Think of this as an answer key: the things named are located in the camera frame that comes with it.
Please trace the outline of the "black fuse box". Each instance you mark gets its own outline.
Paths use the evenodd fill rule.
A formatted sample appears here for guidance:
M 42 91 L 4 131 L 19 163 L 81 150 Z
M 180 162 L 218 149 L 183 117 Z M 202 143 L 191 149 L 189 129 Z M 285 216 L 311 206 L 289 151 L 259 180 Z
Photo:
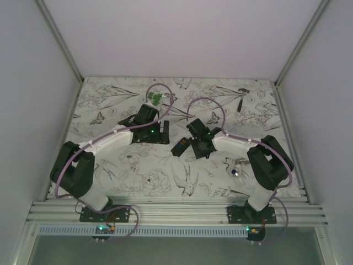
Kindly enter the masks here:
M 183 137 L 178 143 L 172 148 L 172 155 L 175 157 L 180 157 L 190 146 L 190 139 Z

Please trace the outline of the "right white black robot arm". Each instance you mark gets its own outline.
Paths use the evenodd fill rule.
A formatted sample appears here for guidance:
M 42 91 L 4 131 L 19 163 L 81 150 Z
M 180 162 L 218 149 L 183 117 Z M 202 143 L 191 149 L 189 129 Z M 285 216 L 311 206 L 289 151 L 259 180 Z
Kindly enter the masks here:
M 258 223 L 264 217 L 264 208 L 274 198 L 285 179 L 287 186 L 293 181 L 293 162 L 277 139 L 267 135 L 262 139 L 247 139 L 231 135 L 223 128 L 209 129 L 200 119 L 186 126 L 191 134 L 191 146 L 196 158 L 209 157 L 212 152 L 221 151 L 240 155 L 249 162 L 257 184 L 248 198 L 244 216 L 250 223 Z

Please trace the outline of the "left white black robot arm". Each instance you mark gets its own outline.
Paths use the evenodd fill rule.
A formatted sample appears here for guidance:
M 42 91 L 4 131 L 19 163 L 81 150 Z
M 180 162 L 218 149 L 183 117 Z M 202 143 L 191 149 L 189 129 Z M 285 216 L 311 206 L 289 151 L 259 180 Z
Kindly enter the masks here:
M 74 197 L 92 210 L 99 221 L 108 221 L 113 209 L 108 196 L 94 184 L 96 162 L 131 144 L 169 144 L 170 122 L 164 116 L 155 107 L 143 104 L 137 114 L 121 120 L 96 139 L 80 144 L 64 143 L 50 173 L 55 184 L 54 196 Z

